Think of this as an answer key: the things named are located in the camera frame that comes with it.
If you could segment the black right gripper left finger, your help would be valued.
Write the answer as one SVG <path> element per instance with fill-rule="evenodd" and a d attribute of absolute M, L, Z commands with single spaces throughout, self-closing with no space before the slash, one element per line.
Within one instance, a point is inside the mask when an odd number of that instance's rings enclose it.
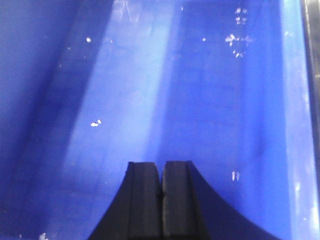
<path fill-rule="evenodd" d="M 160 240 L 162 189 L 153 162 L 129 162 L 112 203 L 90 240 Z"/>

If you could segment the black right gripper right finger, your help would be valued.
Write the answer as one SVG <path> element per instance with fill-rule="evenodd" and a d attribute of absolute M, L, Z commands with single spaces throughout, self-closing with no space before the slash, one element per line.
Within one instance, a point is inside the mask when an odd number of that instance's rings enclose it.
<path fill-rule="evenodd" d="M 203 178 L 192 161 L 168 161 L 162 174 L 166 240 L 275 240 L 248 220 Z"/>

